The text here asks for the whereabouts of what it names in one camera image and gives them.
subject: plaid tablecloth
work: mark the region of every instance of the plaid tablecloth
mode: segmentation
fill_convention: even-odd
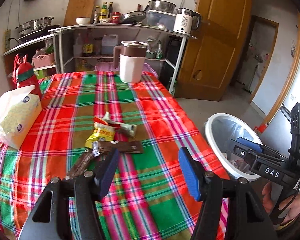
[[[206,141],[163,85],[145,74],[125,84],[115,72],[56,74],[40,81],[42,112],[19,151],[0,143],[0,229],[19,235],[45,185],[64,178],[93,131],[93,117],[106,111],[116,121],[137,124],[143,154],[121,154],[109,194],[97,210],[107,239],[190,239],[201,203],[186,187],[178,150],[220,177],[227,174]],[[226,229],[223,201],[217,239]],[[79,239],[74,200],[73,238]]]

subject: plastic trash bag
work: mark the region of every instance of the plastic trash bag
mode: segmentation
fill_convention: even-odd
[[[35,119],[42,110],[35,85],[8,91],[0,97],[0,142],[20,149]]]
[[[237,140],[239,137],[243,137],[247,140],[253,141],[253,136],[248,133],[245,128],[229,119],[214,120],[211,125],[211,130],[213,138],[222,153],[226,153],[225,142],[228,139]],[[246,164],[242,158],[232,153],[226,153],[226,156],[227,160],[229,160],[229,162],[240,171],[247,174],[254,174],[249,171],[250,166]]]

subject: power outlet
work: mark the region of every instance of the power outlet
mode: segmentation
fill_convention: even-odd
[[[10,49],[11,30],[6,30],[3,35],[3,52]]]

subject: tile floor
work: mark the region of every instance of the tile floor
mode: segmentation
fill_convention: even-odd
[[[254,128],[259,126],[263,119],[248,103],[250,96],[241,89],[229,87],[219,102],[186,98],[176,100],[199,130],[207,119],[216,113],[234,115]]]

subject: blue gripper pad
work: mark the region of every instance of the blue gripper pad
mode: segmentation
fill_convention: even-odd
[[[183,176],[185,177],[190,195],[194,197],[196,201],[199,201],[201,197],[201,192],[199,190],[199,180],[197,175],[195,174],[193,165],[191,165],[194,160],[186,147],[182,147],[179,150],[178,160]]]
[[[261,146],[258,143],[254,143],[245,138],[239,137],[237,139],[237,142],[249,147],[250,149],[256,151],[257,153],[262,153],[262,151],[263,151]]]
[[[103,164],[103,167],[101,170],[103,170],[103,175],[100,178],[100,197],[103,198],[106,196],[109,192],[109,188],[111,186],[115,171],[118,167],[119,162],[119,151],[118,149],[112,148],[110,153],[105,159],[105,162]]]

